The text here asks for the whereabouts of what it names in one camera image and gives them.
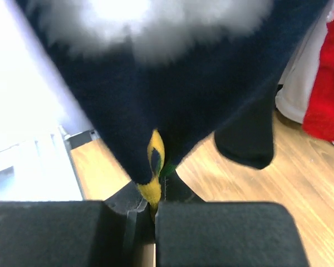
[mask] wood surface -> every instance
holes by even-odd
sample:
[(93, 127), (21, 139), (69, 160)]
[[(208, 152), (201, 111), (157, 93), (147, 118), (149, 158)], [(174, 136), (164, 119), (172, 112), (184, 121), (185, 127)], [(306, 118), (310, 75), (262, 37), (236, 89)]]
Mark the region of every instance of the wood surface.
[[(274, 118), (276, 156), (262, 171), (218, 154), (212, 136), (179, 166), (180, 177), (207, 201), (275, 201), (293, 215), (312, 267), (334, 267), (334, 146)], [(87, 199), (107, 199), (128, 182), (100, 140), (72, 150)]]

